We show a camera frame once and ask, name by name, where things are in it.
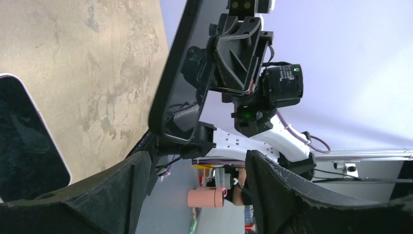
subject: table surface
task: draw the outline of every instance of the table surface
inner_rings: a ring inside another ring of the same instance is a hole
[[[0,73],[17,76],[71,183],[124,159],[147,127],[168,45],[157,0],[0,1]]]

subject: gray floor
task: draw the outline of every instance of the gray floor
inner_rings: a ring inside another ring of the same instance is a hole
[[[185,234],[192,220],[187,194],[198,185],[196,169],[190,160],[173,164],[171,175],[159,180],[147,196],[139,217],[137,234]]]

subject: white wall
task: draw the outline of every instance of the white wall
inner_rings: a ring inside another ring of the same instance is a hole
[[[185,0],[160,2],[171,44]],[[333,150],[412,148],[411,15],[411,0],[278,0],[264,16],[265,30],[275,32],[274,61],[300,63],[305,87],[300,104],[281,109],[285,118]],[[234,133],[231,111],[210,93],[202,119]],[[397,177],[400,167],[362,163],[359,170],[362,176]],[[393,185],[328,188],[386,200]]]

